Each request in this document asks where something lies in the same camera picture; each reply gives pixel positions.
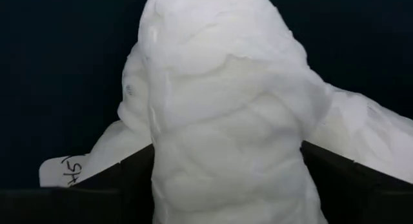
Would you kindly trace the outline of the white cloth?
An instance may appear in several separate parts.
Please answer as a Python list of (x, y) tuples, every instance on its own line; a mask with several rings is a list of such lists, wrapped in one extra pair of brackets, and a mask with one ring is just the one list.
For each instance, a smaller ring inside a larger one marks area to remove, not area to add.
[(152, 224), (328, 224), (304, 141), (413, 184), (413, 120), (326, 83), (270, 0), (147, 0), (123, 98), (71, 187), (154, 147)]

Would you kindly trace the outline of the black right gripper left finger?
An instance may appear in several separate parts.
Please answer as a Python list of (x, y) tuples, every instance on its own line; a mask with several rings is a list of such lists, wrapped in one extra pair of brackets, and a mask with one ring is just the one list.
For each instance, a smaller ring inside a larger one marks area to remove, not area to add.
[(151, 176), (154, 147), (149, 145), (119, 163), (75, 185), (119, 194), (122, 224), (152, 224), (154, 199)]

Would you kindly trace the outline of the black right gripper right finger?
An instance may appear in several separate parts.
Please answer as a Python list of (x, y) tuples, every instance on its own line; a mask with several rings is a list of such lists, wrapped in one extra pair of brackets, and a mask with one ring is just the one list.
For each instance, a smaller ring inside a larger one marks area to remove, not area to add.
[(304, 141), (328, 224), (413, 224), (413, 184)]

